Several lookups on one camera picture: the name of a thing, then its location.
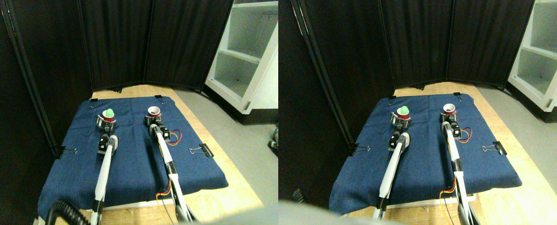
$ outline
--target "dark wall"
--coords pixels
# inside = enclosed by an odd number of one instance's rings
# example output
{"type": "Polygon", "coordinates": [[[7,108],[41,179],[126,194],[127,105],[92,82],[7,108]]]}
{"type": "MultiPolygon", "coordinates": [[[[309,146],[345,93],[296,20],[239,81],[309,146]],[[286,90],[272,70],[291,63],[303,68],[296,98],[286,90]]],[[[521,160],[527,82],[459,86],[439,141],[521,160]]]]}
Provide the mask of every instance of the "dark wall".
{"type": "Polygon", "coordinates": [[[278,197],[301,189],[308,203],[328,208],[332,184],[345,159],[347,142],[329,106],[289,0],[278,4],[280,33],[281,142],[278,197]]]}
{"type": "Polygon", "coordinates": [[[80,0],[80,3],[93,90],[141,83],[152,1],[80,0]]]}
{"type": "Polygon", "coordinates": [[[156,0],[145,83],[201,88],[231,7],[231,0],[156,0]]]}
{"type": "Polygon", "coordinates": [[[53,163],[0,9],[0,225],[32,223],[53,163]]]}
{"type": "Polygon", "coordinates": [[[62,144],[77,107],[92,94],[79,5],[71,0],[11,2],[53,137],[62,144]]]}
{"type": "Polygon", "coordinates": [[[503,86],[534,0],[456,0],[448,81],[503,86]]]}
{"type": "Polygon", "coordinates": [[[314,33],[334,95],[355,140],[379,99],[394,92],[379,4],[357,0],[300,3],[308,14],[306,26],[314,33]]]}
{"type": "Polygon", "coordinates": [[[453,0],[381,0],[394,86],[445,81],[453,0]]]}

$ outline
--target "green ball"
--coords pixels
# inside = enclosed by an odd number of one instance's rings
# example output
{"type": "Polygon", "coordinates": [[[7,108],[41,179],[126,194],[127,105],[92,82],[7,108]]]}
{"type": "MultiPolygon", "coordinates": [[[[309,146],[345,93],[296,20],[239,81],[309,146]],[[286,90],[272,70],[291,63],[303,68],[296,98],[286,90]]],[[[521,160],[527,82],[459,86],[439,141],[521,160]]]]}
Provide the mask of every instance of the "green ball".
{"type": "Polygon", "coordinates": [[[409,113],[409,109],[407,109],[407,106],[403,105],[403,107],[401,107],[401,114],[407,114],[409,113]]]}
{"type": "Polygon", "coordinates": [[[107,109],[107,111],[105,111],[105,116],[114,117],[114,111],[112,111],[112,109],[107,109]]]}

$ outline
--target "black coiled cable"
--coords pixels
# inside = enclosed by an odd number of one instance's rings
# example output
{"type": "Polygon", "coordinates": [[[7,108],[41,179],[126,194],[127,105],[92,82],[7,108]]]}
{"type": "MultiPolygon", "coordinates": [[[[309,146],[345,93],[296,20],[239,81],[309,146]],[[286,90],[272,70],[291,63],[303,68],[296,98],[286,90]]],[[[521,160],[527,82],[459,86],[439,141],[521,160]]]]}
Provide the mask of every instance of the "black coiled cable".
{"type": "Polygon", "coordinates": [[[90,225],[89,221],[76,207],[63,200],[58,200],[52,204],[47,213],[45,224],[55,225],[55,220],[58,217],[62,217],[69,225],[90,225]]]}

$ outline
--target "white cabinet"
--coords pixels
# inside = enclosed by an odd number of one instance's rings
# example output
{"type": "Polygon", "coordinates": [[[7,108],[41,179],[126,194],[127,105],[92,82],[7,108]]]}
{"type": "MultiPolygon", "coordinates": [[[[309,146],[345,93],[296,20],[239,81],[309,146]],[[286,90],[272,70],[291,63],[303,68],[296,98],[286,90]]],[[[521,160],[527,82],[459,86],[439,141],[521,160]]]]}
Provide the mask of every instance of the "white cabinet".
{"type": "Polygon", "coordinates": [[[205,83],[242,114],[278,109],[278,2],[235,4],[205,83]]]}
{"type": "Polygon", "coordinates": [[[542,111],[557,106],[557,0],[536,0],[508,81],[542,111]]]}

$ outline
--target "gray floor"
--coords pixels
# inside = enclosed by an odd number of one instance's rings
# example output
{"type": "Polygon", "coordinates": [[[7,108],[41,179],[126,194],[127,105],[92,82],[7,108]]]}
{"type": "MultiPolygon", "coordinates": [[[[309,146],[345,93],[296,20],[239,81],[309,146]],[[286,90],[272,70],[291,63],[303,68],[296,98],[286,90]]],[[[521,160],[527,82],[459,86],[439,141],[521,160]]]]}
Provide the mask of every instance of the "gray floor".
{"type": "Polygon", "coordinates": [[[490,86],[476,86],[520,141],[557,194],[557,123],[542,122],[520,102],[500,90],[490,86]]]}
{"type": "Polygon", "coordinates": [[[235,163],[261,202],[277,202],[278,158],[267,146],[276,126],[242,126],[203,94],[183,88],[175,92],[235,163]]]}

